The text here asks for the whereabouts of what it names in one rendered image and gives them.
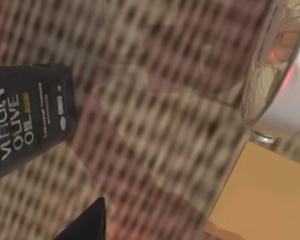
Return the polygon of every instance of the brown woven fabric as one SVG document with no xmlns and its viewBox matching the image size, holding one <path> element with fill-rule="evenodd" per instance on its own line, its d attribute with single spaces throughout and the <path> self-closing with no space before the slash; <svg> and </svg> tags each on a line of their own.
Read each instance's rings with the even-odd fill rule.
<svg viewBox="0 0 300 240">
<path fill-rule="evenodd" d="M 0 240 L 53 239 L 99 196 L 107 239 L 208 239 L 267 4 L 0 0 L 0 66 L 70 65 L 80 114 L 68 143 L 0 180 Z"/>
</svg>

